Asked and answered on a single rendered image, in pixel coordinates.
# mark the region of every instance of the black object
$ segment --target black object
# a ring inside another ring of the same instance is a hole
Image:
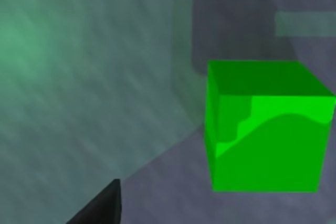
[[[277,37],[272,0],[193,0],[192,65],[209,60],[295,60],[289,38]]]
[[[67,224],[120,224],[121,205],[120,179],[115,179]]]

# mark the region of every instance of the dark green top surface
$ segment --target dark green top surface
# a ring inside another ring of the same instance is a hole
[[[220,94],[334,96],[298,61],[211,60],[208,67]]]

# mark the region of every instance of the cube front face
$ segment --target cube front face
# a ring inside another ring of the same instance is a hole
[[[213,189],[316,191],[334,105],[296,61],[210,62],[205,142]]]

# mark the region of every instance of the black pointed object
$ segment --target black pointed object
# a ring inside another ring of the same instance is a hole
[[[120,179],[115,179],[67,224],[120,224],[121,205]]]

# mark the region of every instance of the green rectangle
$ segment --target green rectangle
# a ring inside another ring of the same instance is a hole
[[[336,12],[278,12],[275,33],[279,37],[335,37]]]
[[[335,100],[297,61],[210,61],[205,145],[213,189],[316,192]]]

